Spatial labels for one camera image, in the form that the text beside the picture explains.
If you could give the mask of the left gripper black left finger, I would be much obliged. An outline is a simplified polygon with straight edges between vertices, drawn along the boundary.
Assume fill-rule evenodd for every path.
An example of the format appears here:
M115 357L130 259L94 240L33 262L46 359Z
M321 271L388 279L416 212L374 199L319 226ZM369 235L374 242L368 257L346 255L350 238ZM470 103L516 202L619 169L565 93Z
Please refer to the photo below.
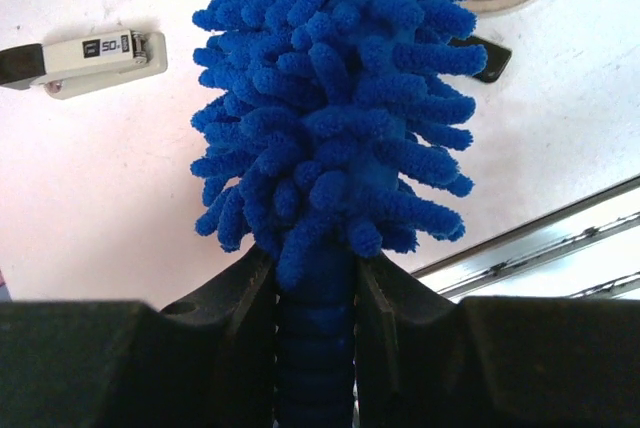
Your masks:
M5 302L5 427L268 427L273 265L252 248L163 309Z

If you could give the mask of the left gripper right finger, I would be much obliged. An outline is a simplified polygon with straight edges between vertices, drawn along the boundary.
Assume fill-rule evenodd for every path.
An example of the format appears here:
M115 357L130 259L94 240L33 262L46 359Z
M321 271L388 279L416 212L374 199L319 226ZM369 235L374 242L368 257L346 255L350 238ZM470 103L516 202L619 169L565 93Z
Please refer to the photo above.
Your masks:
M385 256L358 266L364 427L635 427L639 305L451 302Z

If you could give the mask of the blue microfibre duster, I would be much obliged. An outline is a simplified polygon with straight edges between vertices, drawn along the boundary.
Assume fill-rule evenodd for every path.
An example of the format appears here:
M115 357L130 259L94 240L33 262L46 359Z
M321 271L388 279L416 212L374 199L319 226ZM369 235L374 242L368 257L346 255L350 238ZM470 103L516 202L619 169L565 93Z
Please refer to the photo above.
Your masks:
M274 260L280 427L352 423L358 260L465 233L412 189L473 187L453 152L476 104L444 82L487 62L465 1L212 0L193 16L210 34L199 81L221 90L191 120L208 144L195 229Z

